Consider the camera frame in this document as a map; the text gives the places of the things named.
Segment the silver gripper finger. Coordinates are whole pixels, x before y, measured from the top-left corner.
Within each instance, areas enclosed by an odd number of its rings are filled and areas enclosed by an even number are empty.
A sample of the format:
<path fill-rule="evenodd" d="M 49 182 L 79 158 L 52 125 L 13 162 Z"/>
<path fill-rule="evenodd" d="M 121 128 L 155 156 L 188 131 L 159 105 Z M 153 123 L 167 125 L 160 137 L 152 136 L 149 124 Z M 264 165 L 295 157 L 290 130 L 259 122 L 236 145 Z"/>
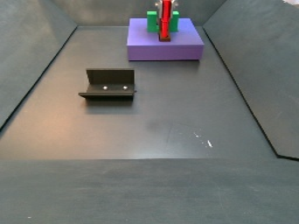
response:
<path fill-rule="evenodd" d="M 163 0 L 156 0 L 153 5 L 156 7 L 157 14 L 160 15 L 161 14 L 161 9 L 163 9 Z"/>
<path fill-rule="evenodd" d="M 176 9 L 176 7 L 179 6 L 179 2 L 177 0 L 172 0 L 172 11 Z"/>

